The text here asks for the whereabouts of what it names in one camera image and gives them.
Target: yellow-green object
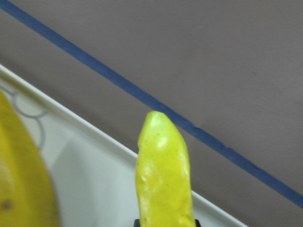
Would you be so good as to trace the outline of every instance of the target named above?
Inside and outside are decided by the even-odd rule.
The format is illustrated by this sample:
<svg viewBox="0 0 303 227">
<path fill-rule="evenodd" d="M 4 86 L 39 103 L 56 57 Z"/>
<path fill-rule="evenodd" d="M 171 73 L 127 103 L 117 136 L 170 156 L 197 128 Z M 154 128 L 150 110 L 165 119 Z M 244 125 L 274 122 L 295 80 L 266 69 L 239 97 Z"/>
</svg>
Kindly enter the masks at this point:
<svg viewBox="0 0 303 227">
<path fill-rule="evenodd" d="M 39 151 L 0 91 L 0 227 L 58 227 L 52 183 Z"/>
<path fill-rule="evenodd" d="M 141 227 L 195 227 L 187 147 L 177 128 L 165 114 L 150 112 L 138 146 Z"/>
</svg>

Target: banana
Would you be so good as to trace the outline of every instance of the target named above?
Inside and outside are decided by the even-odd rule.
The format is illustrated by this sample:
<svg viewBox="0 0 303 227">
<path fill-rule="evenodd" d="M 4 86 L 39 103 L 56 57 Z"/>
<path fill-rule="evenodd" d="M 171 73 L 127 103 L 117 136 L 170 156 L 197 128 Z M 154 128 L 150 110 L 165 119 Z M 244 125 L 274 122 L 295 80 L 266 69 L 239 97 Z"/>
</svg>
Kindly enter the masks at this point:
<svg viewBox="0 0 303 227">
<path fill-rule="evenodd" d="M 147 114 L 138 139 L 136 190 L 141 227 L 195 227 L 186 144 L 169 118 Z"/>
<path fill-rule="evenodd" d="M 52 182 L 39 151 L 0 90 L 0 227 L 58 227 Z"/>
</svg>

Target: blue line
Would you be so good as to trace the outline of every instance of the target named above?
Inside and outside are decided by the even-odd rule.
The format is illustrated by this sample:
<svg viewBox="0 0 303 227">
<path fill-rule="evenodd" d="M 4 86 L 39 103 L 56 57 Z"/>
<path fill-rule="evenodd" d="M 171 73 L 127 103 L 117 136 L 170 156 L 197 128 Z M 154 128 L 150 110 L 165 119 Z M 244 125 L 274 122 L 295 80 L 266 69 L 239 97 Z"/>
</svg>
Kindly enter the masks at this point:
<svg viewBox="0 0 303 227">
<path fill-rule="evenodd" d="M 244 169 L 263 183 L 267 184 L 269 187 L 280 193 L 281 195 L 288 198 L 294 204 L 303 208 L 303 196 L 289 188 L 287 185 L 281 181 L 274 178 L 272 175 L 265 172 L 263 169 L 258 168 L 252 162 L 239 155 L 236 151 L 231 148 L 226 147 L 223 143 L 217 140 L 215 137 L 211 136 L 204 130 L 196 128 L 192 122 L 175 112 L 174 110 L 167 107 L 162 102 L 158 101 L 156 98 L 152 97 L 139 87 L 137 87 L 132 82 L 128 81 L 76 45 L 72 44 L 58 33 L 54 32 L 17 6 L 6 0 L 0 0 L 0 7 L 15 19 L 19 20 L 29 28 L 33 29 L 39 33 L 44 38 L 48 39 L 50 42 L 54 43 L 61 49 L 65 50 L 74 58 L 78 59 L 101 76 L 107 78 L 112 83 L 119 86 L 124 91 L 128 92 L 150 108 L 161 111 L 165 113 L 176 125 L 187 131 L 189 134 L 193 135 L 199 139 L 204 144 L 208 145 L 212 149 L 219 152 L 221 155 L 232 161 L 234 164 Z"/>
</svg>

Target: gray surface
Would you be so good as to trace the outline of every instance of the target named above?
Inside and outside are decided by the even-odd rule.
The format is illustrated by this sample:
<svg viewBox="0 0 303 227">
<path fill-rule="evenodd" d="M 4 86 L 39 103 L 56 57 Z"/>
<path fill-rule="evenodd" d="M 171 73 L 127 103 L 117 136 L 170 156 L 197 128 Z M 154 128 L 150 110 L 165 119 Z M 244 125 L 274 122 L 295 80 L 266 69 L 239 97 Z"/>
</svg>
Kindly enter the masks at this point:
<svg viewBox="0 0 303 227">
<path fill-rule="evenodd" d="M 303 2 L 11 2 L 303 194 Z M 137 151 L 150 108 L 0 21 L 1 64 Z M 182 133 L 195 191 L 249 226 L 302 226 L 301 208 Z"/>
</svg>

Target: white plate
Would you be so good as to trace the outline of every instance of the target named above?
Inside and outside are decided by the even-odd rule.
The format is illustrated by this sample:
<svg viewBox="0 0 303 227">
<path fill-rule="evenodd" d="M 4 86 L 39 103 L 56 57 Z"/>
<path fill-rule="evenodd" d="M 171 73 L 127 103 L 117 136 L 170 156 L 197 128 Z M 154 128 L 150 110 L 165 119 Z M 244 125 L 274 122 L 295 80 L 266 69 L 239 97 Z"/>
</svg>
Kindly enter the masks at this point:
<svg viewBox="0 0 303 227">
<path fill-rule="evenodd" d="M 0 89 L 31 133 L 52 176 L 63 227 L 133 227 L 137 155 L 0 65 Z M 245 227 L 193 192 L 203 227 Z"/>
</svg>

